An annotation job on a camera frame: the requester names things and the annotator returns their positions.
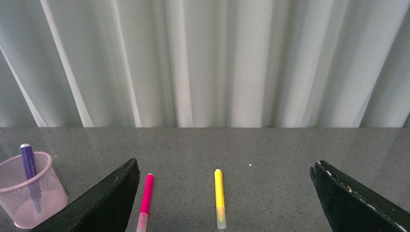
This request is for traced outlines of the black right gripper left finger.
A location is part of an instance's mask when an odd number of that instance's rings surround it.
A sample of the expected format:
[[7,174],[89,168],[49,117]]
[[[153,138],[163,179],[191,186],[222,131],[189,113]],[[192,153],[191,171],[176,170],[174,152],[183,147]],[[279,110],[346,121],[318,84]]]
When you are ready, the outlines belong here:
[[124,232],[138,190],[137,160],[129,159],[34,232]]

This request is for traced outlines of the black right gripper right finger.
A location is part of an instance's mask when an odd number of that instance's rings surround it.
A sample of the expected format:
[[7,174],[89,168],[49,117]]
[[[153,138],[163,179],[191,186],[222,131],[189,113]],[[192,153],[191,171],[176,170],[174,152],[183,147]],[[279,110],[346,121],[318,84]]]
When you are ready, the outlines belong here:
[[408,232],[410,214],[328,162],[310,168],[310,177],[334,232]]

